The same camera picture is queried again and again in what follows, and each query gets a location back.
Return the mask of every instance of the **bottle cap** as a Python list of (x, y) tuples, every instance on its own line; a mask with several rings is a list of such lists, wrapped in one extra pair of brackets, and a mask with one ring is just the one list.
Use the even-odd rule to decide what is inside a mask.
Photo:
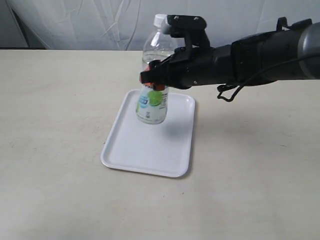
[(167, 15), (166, 14), (156, 14), (154, 16), (154, 22), (153, 25), (157, 28), (161, 28), (162, 22), (166, 19)]

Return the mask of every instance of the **clear plastic bottle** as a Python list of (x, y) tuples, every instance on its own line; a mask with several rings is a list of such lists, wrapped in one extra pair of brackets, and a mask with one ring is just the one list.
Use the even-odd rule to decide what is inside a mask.
[[(150, 34), (143, 47), (142, 71), (148, 70), (149, 62), (166, 59), (178, 47), (174, 38), (161, 32), (161, 25), (166, 17), (165, 14), (157, 14), (154, 17), (155, 30)], [(162, 123), (167, 115), (168, 92), (167, 86), (164, 86), (163, 90), (154, 90), (152, 83), (144, 84), (136, 106), (138, 119), (147, 124)]]

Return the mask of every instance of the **table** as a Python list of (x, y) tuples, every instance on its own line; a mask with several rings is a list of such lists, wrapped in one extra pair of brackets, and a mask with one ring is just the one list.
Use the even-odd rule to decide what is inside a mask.
[(189, 173), (111, 170), (100, 153), (139, 88), (138, 51), (0, 51), (0, 239), (317, 240), (320, 82), (215, 86), (197, 101)]

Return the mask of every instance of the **black cable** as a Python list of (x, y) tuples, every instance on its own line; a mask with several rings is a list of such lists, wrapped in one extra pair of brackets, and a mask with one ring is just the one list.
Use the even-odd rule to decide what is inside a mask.
[(281, 63), (278, 63), (278, 64), (275, 64), (275, 65), (272, 65), (270, 67), (267, 67), (266, 69), (263, 69), (261, 71), (258, 71), (256, 74), (252, 75), (251, 77), (249, 77), (247, 80), (245, 80), (242, 84), (240, 84), (238, 86), (238, 88), (233, 92), (232, 96), (230, 98), (226, 98), (224, 96), (222, 96), (222, 93), (232, 89), (230, 87), (226, 87), (226, 89), (223, 89), (221, 86), (226, 86), (226, 85), (220, 85), (220, 90), (222, 91), (219, 91), (219, 87), (218, 87), (218, 91), (220, 92), (219, 95), (217, 96), (218, 99), (222, 99), (222, 100), (225, 100), (226, 102), (230, 103), (232, 102), (235, 97), (238, 95), (238, 93), (241, 91), (241, 89), (243, 89), (250, 81), (254, 80), (256, 77), (258, 77), (259, 75), (261, 74), (264, 74), (265, 72), (267, 71), (270, 71), (272, 69), (275, 69), (277, 67), (280, 67), (282, 65), (285, 65), (285, 64), (291, 64), (291, 63), (294, 63), (294, 62), (300, 62), (300, 61), (303, 61), (303, 60), (306, 60), (306, 59), (311, 59), (311, 58), (319, 58), (320, 57), (320, 54), (319, 53), (315, 53), (315, 54), (309, 54), (309, 55), (306, 55), (306, 56), (302, 56), (302, 57), (298, 57), (296, 59), (292, 59), (292, 60), (288, 60), (288, 61), (284, 61), (284, 62), (281, 62)]

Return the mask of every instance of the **white tray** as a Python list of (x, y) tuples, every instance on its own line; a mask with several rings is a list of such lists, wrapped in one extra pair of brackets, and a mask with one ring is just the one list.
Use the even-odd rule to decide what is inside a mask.
[(139, 95), (139, 90), (126, 94), (102, 150), (102, 163), (112, 169), (181, 177), (189, 167), (195, 100), (169, 93), (166, 119), (152, 125), (137, 118)]

